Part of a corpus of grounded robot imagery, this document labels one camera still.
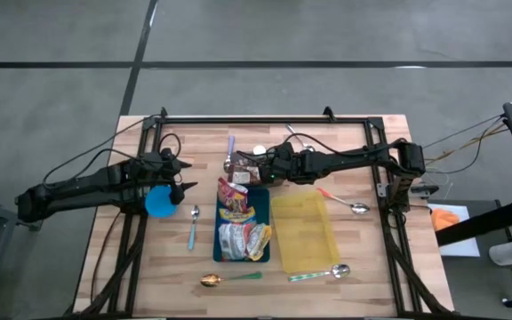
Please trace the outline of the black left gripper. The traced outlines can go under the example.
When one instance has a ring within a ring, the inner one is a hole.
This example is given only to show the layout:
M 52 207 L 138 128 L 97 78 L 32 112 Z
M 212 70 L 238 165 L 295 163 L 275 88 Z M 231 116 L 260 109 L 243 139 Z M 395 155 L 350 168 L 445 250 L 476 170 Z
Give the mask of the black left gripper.
M 170 157 L 142 158 L 142 195 L 146 206 L 178 205 L 185 198 L 185 191 L 196 186 L 197 182 L 172 184 L 172 172 L 181 172 L 192 164 Z

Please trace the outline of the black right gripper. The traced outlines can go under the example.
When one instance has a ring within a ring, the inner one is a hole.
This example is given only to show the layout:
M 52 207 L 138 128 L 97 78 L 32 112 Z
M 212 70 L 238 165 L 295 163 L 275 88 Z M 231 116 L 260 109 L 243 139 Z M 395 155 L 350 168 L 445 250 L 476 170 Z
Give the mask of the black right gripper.
M 295 152 L 291 146 L 274 146 L 268 150 L 264 162 L 250 156 L 240 156 L 240 162 L 243 165 L 262 165 L 262 179 L 252 176 L 251 185 L 274 185 L 283 180 L 302 185 L 302 157 L 303 154 Z

